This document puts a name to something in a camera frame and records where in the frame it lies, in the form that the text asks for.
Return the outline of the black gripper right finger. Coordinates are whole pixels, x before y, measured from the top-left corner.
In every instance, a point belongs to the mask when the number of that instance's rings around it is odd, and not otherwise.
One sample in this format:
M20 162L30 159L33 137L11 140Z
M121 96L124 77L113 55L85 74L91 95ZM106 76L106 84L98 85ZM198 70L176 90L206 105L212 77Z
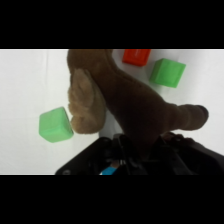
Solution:
M194 143L192 138L172 132L160 135L153 149L153 173L155 175L198 175L189 161L189 155L184 153L175 143L184 142L186 146Z

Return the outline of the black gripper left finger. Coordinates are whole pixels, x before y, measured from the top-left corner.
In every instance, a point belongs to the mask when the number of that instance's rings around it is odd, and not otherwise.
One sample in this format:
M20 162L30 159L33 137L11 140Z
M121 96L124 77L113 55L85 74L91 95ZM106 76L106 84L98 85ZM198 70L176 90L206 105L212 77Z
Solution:
M101 149L98 154L98 171L103 173L109 167L112 175L139 175L140 158L131 140L116 134L112 139L101 137Z

